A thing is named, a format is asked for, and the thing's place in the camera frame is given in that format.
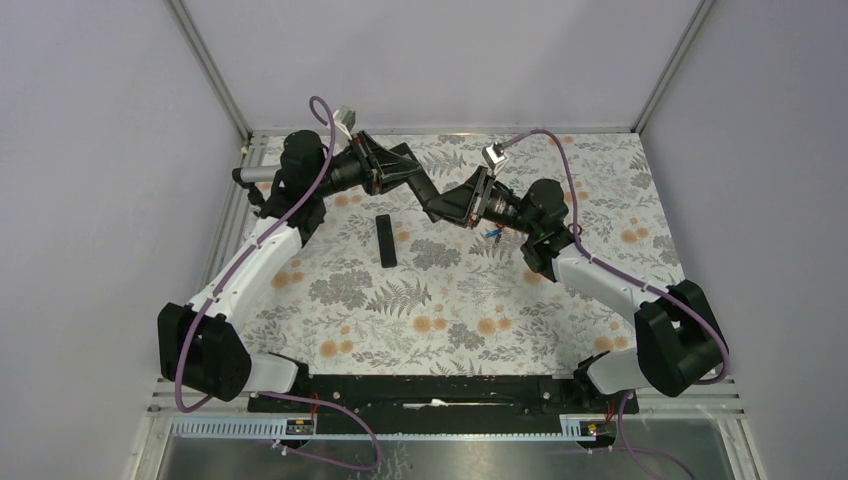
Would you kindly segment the black remote control back up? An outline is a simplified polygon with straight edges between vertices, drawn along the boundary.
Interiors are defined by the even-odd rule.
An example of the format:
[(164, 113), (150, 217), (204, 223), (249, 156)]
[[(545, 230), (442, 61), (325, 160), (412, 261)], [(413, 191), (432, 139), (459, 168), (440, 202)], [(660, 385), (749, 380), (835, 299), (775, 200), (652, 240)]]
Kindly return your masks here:
[(391, 217), (381, 214), (375, 217), (376, 234), (379, 247), (381, 266), (385, 269), (397, 266), (397, 254)]

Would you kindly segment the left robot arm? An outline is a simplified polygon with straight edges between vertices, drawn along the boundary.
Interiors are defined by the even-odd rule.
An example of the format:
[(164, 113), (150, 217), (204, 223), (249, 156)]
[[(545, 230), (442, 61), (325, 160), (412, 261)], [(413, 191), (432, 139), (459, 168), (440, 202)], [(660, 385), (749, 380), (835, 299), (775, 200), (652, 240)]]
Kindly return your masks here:
[(186, 304), (166, 304), (157, 317), (162, 376), (173, 382), (178, 408), (188, 410), (185, 388), (206, 400), (230, 401), (243, 392), (271, 392), (288, 411), (309, 401), (302, 367), (277, 354), (252, 354), (242, 332), (264, 287), (295, 257), (323, 223), (326, 198), (355, 187), (366, 194), (410, 188), (427, 204), (437, 190), (405, 144), (386, 148), (365, 131), (333, 133), (328, 140), (299, 130), (283, 141), (278, 165), (236, 168), (258, 218), (222, 270)]

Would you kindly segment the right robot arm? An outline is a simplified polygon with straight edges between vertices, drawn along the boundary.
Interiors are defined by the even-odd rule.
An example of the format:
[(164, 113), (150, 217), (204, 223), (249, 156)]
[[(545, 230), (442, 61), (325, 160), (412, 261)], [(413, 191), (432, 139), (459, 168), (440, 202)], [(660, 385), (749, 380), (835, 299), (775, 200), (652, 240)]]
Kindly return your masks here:
[(518, 197), (480, 167), (422, 206), (435, 221), (473, 228), (486, 220), (525, 234), (521, 253), (533, 272), (631, 322), (634, 347), (596, 355), (575, 370), (573, 396), (583, 410), (597, 412), (625, 390), (652, 387), (677, 397), (710, 372), (725, 375), (729, 351), (703, 290), (689, 280), (661, 290), (582, 252), (565, 224), (568, 207), (558, 181), (537, 180)]

